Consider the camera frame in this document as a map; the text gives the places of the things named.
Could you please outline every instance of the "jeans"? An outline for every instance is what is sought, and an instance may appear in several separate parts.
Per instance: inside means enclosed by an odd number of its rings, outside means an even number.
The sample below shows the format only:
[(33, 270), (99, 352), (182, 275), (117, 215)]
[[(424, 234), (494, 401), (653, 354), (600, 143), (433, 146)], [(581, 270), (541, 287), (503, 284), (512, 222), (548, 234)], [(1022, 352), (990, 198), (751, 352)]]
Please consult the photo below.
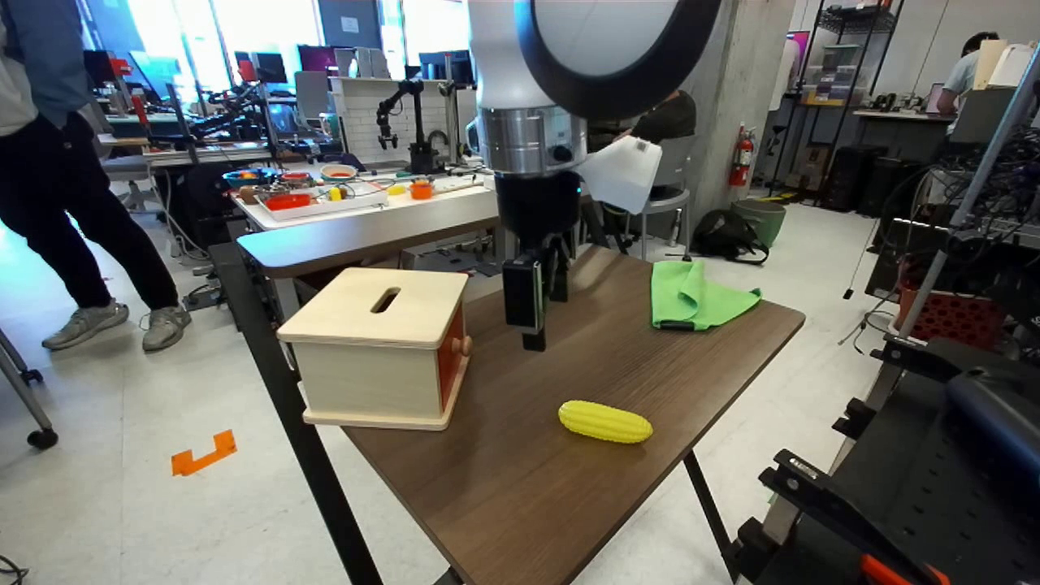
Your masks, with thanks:
[(85, 116), (72, 115), (60, 129), (35, 116), (19, 132), (0, 136), (0, 222), (26, 239), (82, 308), (107, 305), (96, 261), (68, 215), (127, 270), (148, 308), (174, 305), (173, 275), (152, 241), (107, 190)]

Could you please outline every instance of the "box lid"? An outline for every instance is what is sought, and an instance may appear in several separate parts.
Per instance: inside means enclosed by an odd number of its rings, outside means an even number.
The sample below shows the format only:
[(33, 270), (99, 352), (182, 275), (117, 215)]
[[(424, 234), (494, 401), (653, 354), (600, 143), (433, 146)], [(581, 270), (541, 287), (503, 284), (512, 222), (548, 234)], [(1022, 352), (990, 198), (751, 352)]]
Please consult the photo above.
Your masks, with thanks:
[(283, 341), (435, 347), (460, 301), (464, 272), (344, 270), (283, 330)]

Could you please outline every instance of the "gray floor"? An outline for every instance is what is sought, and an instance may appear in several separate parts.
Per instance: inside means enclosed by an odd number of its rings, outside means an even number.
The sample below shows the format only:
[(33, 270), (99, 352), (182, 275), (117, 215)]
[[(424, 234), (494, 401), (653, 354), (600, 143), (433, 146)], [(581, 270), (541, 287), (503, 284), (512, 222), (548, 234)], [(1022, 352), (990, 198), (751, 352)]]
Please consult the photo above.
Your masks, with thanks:
[[(855, 215), (791, 204), (764, 270), (708, 268), (721, 284), (757, 287), (767, 299), (804, 313), (804, 330), (695, 448), (730, 530), (767, 513), (757, 471), (775, 448), (816, 465), (830, 463), (830, 421), (849, 398), (864, 398), (876, 375), (875, 361), (838, 345), (869, 305), (861, 295), (841, 299), (869, 228), (875, 222)], [(109, 291), (133, 308), (128, 324), (88, 347), (45, 354), (39, 339), (68, 319), (72, 301), (35, 258), (0, 231), (0, 324), (45, 375), (39, 401), (60, 431), (58, 448), (33, 453), (33, 425), (0, 379), (0, 553), (30, 566), (39, 585), (347, 582), (226, 313), (199, 313), (179, 347), (145, 357), (145, 313), (122, 270), (96, 258)], [(186, 291), (199, 284), (179, 262), (173, 270)], [(219, 428), (234, 428), (238, 456), (173, 477), (170, 457), (182, 448), (203, 453)], [(321, 435), (384, 582), (437, 579), (445, 560), (410, 513), (342, 431)], [(687, 477), (677, 471), (577, 582), (724, 582)]]

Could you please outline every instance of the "orange floor marker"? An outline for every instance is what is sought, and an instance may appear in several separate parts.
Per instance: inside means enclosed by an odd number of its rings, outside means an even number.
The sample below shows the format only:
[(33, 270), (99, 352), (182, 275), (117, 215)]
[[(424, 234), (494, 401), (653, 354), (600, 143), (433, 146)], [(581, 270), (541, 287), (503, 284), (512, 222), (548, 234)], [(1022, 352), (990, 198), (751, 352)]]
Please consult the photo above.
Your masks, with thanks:
[(231, 453), (238, 453), (234, 431), (224, 428), (224, 431), (215, 435), (215, 453), (206, 453), (206, 456), (201, 456), (201, 457), (193, 457), (190, 448), (173, 456), (173, 475), (186, 475), (186, 477), (189, 477), (189, 475), (199, 475), (201, 467), (226, 457)]

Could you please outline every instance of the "green towel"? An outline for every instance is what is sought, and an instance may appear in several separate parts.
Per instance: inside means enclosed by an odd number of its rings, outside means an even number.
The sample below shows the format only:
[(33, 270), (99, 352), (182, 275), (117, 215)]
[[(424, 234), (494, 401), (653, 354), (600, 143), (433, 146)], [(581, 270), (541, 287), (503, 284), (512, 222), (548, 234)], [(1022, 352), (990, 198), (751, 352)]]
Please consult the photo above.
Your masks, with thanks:
[(705, 262), (658, 261), (648, 281), (653, 330), (708, 331), (751, 313), (759, 295), (711, 284)]

